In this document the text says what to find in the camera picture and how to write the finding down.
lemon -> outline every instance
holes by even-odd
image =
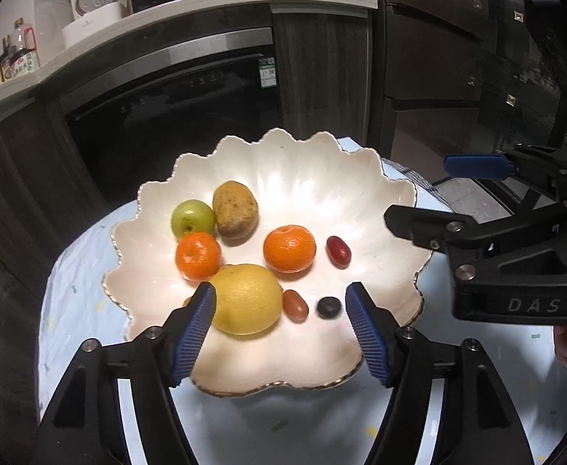
[[[228,334],[265,331],[283,309],[283,289],[275,275],[255,264],[225,265],[211,279],[216,289],[213,325]]]

light blue tablecloth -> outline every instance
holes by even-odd
[[[349,138],[344,150],[359,146]],[[390,178],[403,175],[385,163]],[[417,186],[421,208],[448,208]],[[104,294],[103,275],[117,265],[111,228],[134,216],[136,202],[118,208],[83,233],[59,257],[49,277],[40,320],[39,405],[42,415],[82,341],[123,341],[126,314]],[[478,338],[503,379],[526,430],[535,463],[567,431],[567,375],[555,361],[550,327],[460,322],[450,312],[446,257],[436,253],[419,277],[425,310],[415,325],[430,340],[459,344]],[[124,431],[133,465],[146,460],[129,382],[120,380]],[[417,464],[427,465],[440,418],[443,382],[435,381]],[[361,465],[371,448],[391,390],[365,366],[326,391],[281,387],[242,399],[216,399],[185,381],[172,390],[180,420],[200,465]]]

blueberry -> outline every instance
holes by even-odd
[[[341,301],[336,297],[323,297],[317,303],[315,312],[324,320],[337,318],[341,311]]]

apple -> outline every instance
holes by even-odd
[[[190,199],[180,203],[171,215],[171,230],[180,239],[186,234],[208,233],[214,236],[214,211],[203,201]]]

white scalloped bowl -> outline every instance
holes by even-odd
[[[334,320],[318,318],[315,304],[324,296],[343,304],[351,282],[361,281],[374,302],[402,325],[419,314],[423,300],[417,275],[430,252],[397,239],[383,221],[390,205],[415,205],[415,186],[387,178],[369,148],[349,153],[329,133],[297,141],[282,129],[272,129],[257,143],[227,136],[212,155],[181,155],[166,182],[143,184],[137,216],[113,229],[120,263],[103,281],[109,297],[130,316],[128,340],[162,325],[195,290],[174,263],[174,208],[193,198],[210,204],[214,190],[228,180],[251,189],[260,219],[244,242],[219,240],[224,263],[264,265],[262,243],[272,229],[307,227],[318,245],[312,267],[279,281],[284,289],[300,293],[310,313],[303,324],[282,315],[271,329],[255,336],[232,336],[211,327],[191,375],[199,388],[240,396],[281,384],[327,388],[348,379],[362,362],[352,326],[345,311]],[[350,246],[347,269],[329,262],[324,248],[328,236],[339,236]]]

